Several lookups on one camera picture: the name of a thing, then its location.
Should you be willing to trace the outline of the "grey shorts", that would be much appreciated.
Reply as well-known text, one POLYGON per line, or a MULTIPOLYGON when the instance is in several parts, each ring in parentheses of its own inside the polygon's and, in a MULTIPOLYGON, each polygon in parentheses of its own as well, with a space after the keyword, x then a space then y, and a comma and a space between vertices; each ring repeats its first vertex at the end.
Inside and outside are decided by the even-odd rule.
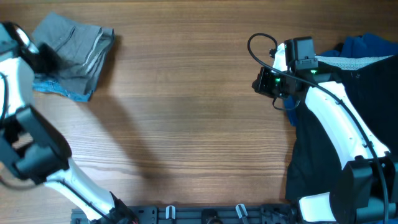
POLYGON ((64 89, 79 94, 96 90, 104 61, 115 41, 113 28, 82 24, 51 12, 32 36, 36 44, 48 44, 62 59, 59 70, 37 73, 35 77, 53 78, 64 89))

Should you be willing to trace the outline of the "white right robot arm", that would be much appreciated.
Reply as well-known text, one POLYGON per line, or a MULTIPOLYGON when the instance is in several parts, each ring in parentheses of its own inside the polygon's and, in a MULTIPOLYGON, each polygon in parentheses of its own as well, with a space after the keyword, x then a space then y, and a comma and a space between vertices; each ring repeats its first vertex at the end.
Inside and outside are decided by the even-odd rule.
POLYGON ((380 57, 333 58, 314 54, 311 40, 304 54, 289 57, 290 40, 270 51, 273 65, 263 65, 253 88, 273 99, 297 96, 323 126, 338 155, 342 174, 330 191, 300 197, 291 218, 301 223, 372 223, 397 218, 397 159, 368 128, 349 100, 334 65, 359 70, 380 57), (321 68, 320 63, 328 67, 321 68))

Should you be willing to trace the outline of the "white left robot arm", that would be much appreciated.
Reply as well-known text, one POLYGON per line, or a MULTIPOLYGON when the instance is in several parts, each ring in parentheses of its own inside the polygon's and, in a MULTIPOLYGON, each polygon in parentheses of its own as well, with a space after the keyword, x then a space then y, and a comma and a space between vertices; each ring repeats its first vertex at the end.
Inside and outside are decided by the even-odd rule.
POLYGON ((60 66, 48 45, 35 45, 14 22, 1 23, 1 162, 14 177, 61 193, 90 223, 139 223, 122 200, 76 165, 67 140, 34 108, 35 74, 60 66))

